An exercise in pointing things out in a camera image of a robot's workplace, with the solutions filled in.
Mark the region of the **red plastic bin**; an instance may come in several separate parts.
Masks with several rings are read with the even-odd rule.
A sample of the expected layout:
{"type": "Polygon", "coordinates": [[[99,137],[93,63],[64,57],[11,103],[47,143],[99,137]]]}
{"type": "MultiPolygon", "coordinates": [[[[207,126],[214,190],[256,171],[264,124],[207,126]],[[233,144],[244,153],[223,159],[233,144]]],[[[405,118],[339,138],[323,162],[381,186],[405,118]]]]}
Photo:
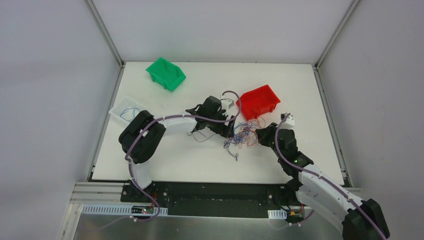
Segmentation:
{"type": "Polygon", "coordinates": [[[266,84],[243,93],[236,104],[241,107],[242,115],[249,121],[273,112],[280,102],[272,88],[266,84]]]}

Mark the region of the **green plastic bin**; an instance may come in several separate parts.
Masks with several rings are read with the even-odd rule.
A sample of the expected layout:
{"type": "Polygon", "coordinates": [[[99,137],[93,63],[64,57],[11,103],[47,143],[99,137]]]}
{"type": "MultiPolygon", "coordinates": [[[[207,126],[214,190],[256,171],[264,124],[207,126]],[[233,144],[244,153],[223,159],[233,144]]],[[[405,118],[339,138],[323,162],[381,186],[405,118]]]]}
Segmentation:
{"type": "Polygon", "coordinates": [[[159,57],[146,68],[153,82],[158,83],[164,89],[173,92],[187,78],[180,67],[159,57]]]}

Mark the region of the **clear plastic bin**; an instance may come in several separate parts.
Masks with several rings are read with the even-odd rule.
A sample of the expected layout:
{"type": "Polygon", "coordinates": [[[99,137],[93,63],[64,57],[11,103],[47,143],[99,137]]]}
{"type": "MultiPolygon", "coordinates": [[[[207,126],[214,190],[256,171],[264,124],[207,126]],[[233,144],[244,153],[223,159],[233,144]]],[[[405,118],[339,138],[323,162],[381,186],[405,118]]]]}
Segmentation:
{"type": "Polygon", "coordinates": [[[108,111],[110,117],[122,126],[128,126],[135,117],[146,108],[140,102],[124,96],[108,111]]]}

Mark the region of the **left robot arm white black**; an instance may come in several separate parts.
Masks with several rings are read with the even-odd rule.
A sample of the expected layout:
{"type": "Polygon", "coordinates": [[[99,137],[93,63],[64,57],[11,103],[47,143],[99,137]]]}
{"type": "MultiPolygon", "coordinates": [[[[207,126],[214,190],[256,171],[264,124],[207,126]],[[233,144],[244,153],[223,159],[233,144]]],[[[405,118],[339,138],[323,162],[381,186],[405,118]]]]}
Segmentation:
{"type": "Polygon", "coordinates": [[[232,99],[209,96],[202,104],[181,114],[155,118],[149,111],[140,111],[118,137],[129,165],[130,181],[137,183],[133,195],[140,202],[152,198],[150,158],[154,155],[163,137],[180,133],[195,133],[209,129],[224,138],[234,136],[235,115],[229,110],[232,99]]]}

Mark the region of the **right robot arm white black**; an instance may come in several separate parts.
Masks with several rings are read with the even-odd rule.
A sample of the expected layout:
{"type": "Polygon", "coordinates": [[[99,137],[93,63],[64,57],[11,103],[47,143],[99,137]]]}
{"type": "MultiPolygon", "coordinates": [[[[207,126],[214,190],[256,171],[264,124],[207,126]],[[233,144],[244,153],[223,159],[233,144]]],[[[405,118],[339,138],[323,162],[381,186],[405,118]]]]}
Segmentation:
{"type": "Polygon", "coordinates": [[[257,141],[269,147],[283,171],[292,179],[284,190],[290,205],[304,204],[339,230],[344,240],[387,240],[390,231],[381,206],[364,200],[333,182],[297,146],[295,132],[273,122],[257,129],[257,141]]]}

